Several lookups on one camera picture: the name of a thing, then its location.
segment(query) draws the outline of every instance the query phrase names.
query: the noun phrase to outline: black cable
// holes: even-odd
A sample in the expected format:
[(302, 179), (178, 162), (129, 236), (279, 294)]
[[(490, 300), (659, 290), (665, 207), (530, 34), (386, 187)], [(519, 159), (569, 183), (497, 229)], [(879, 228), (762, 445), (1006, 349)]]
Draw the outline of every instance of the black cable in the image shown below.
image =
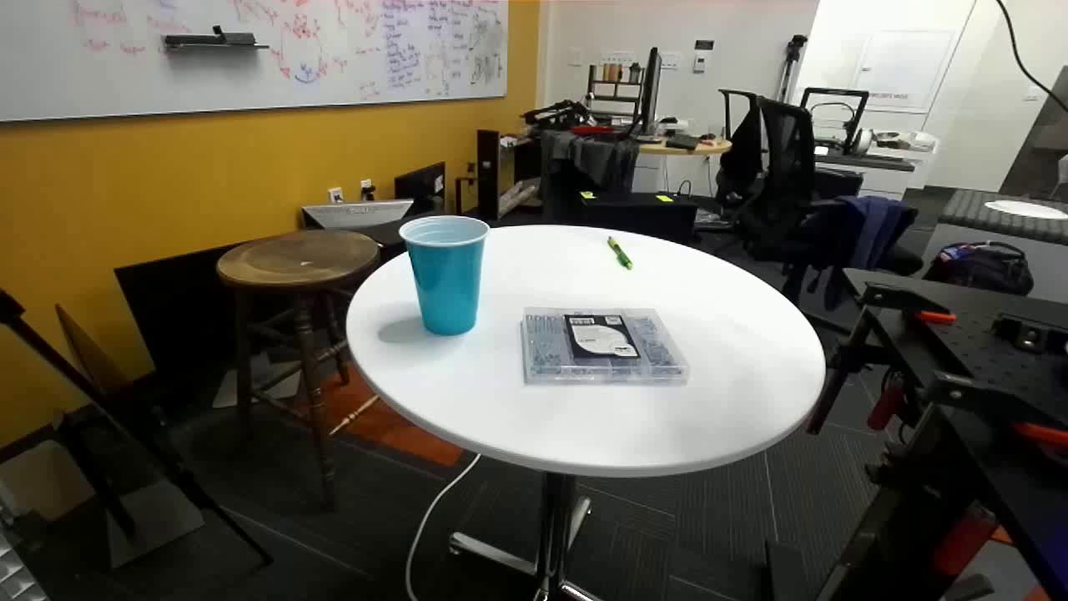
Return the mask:
[(808, 37), (796, 34), (788, 41), (788, 57), (782, 61), (782, 86), (778, 86), (778, 99), (788, 99), (792, 94), (792, 79), (796, 79), (796, 68), (800, 61), (800, 49), (804, 49)]
[(1022, 68), (1022, 73), (1026, 73), (1037, 89), (1044, 89), (1044, 98), (1053, 98), (1053, 99), (1068, 113), (1068, 104), (1066, 104), (1056, 89), (1049, 89), (1049, 86), (1026, 68), (1022, 48), (1017, 48), (1017, 41), (1015, 41), (1012, 12), (1008, 12), (1006, 0), (995, 0), (995, 4), (999, 4), (1002, 15), (1006, 15), (1012, 57), (1015, 57), (1015, 62)]
[(778, 68), (778, 75), (774, 75), (778, 83), (778, 99), (788, 99), (788, 79), (792, 79), (792, 62), (786, 61), (782, 68)]

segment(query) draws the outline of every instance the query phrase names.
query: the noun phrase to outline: cup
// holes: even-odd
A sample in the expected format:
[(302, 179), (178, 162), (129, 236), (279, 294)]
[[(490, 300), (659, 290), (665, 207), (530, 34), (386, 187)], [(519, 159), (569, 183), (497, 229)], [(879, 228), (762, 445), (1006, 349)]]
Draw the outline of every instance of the cup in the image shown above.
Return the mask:
[(401, 228), (422, 317), (430, 335), (454, 338), (473, 328), (487, 229), (483, 219), (457, 212), (422, 217)]

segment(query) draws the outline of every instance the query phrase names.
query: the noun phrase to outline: stool leg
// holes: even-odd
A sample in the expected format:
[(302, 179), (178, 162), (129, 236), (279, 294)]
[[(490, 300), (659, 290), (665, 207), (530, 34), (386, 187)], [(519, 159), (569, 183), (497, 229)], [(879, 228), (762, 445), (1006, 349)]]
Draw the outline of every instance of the stool leg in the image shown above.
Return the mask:
[(253, 418), (253, 370), (251, 370), (251, 307), (248, 294), (234, 290), (234, 370), (237, 370), (237, 418)]
[[(344, 344), (344, 330), (341, 330), (341, 317), (339, 317), (339, 304), (334, 304), (334, 294), (331, 294), (331, 290), (321, 294), (321, 307), (324, 307), (324, 315), (326, 315), (331, 346), (334, 346), (334, 344)], [(346, 358), (344, 358), (344, 349), (334, 353), (334, 364), (339, 364), (341, 385), (346, 385)]]
[(307, 404), (314, 455), (317, 455), (317, 463), (321, 463), (324, 505), (339, 508), (339, 501), (334, 501), (334, 463), (331, 463), (331, 455), (326, 455), (326, 433), (324, 433), (321, 394), (317, 394), (317, 375), (314, 375), (317, 362), (314, 362), (310, 296), (299, 296), (294, 328), (299, 328), (299, 344), (302, 344), (302, 394), (303, 394), (303, 404)]

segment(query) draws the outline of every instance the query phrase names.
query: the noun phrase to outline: cable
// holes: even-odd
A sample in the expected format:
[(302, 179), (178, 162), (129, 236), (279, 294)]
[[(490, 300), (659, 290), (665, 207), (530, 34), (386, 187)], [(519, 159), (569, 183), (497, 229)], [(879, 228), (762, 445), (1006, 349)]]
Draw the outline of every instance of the cable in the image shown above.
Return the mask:
[(1008, 48), (1012, 48), (1012, 57), (1015, 57), (1015, 62), (1022, 68), (1022, 73), (1026, 73), (1037, 89), (1044, 89), (1044, 98), (1053, 98), (1053, 99), (1068, 113), (1068, 104), (1066, 104), (1056, 89), (1049, 89), (1049, 86), (1026, 68), (1022, 48), (1017, 48), (1017, 41), (1015, 41), (1012, 12), (1008, 12), (1006, 0), (995, 0), (995, 4), (999, 4), (1002, 15), (1006, 15)]
[(808, 43), (808, 37), (800, 37), (800, 34), (796, 34), (788, 43), (788, 57), (782, 61), (782, 71), (778, 71), (778, 99), (788, 99), (788, 94), (792, 94), (796, 62), (800, 61), (804, 43)]
[(409, 601), (422, 601), (422, 599), (414, 594), (414, 584), (411, 584), (411, 563), (414, 563), (414, 551), (422, 546), (422, 537), (424, 537), (424, 531), (429, 531), (429, 521), (430, 521), (434, 508), (442, 505), (442, 497), (452, 494), (452, 492), (473, 471), (478, 462), (482, 462), (482, 455), (473, 455), (472, 463), (468, 463), (452, 485), (445, 485), (445, 487), (436, 492), (436, 497), (429, 505), (422, 523), (414, 527), (414, 537), (411, 537), (411, 546), (409, 546), (409, 556), (403, 556), (403, 590), (409, 590)]

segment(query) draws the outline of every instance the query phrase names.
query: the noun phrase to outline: tripod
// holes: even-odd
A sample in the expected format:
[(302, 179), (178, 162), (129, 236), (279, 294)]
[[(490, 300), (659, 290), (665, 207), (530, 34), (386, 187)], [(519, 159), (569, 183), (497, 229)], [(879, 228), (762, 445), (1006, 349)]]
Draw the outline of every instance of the tripod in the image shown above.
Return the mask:
[[(272, 554), (202, 487), (190, 467), (181, 463), (181, 458), (168, 455), (151, 433), (144, 433), (136, 425), (127, 425), (117, 409), (109, 409), (106, 396), (65, 358), (56, 353), (26, 320), (25, 307), (0, 288), (0, 325), (7, 325), (32, 349), (37, 349), (53, 370), (59, 370), (78, 392), (91, 396), (91, 404), (109, 421), (109, 428), (127, 437), (135, 447), (141, 447), (159, 475), (202, 510), (215, 510), (243, 543), (251, 543), (263, 563), (272, 563)], [(125, 505), (114, 494), (101, 494), (104, 508), (117, 517), (125, 533), (129, 537), (136, 531), (135, 517), (125, 510)]]

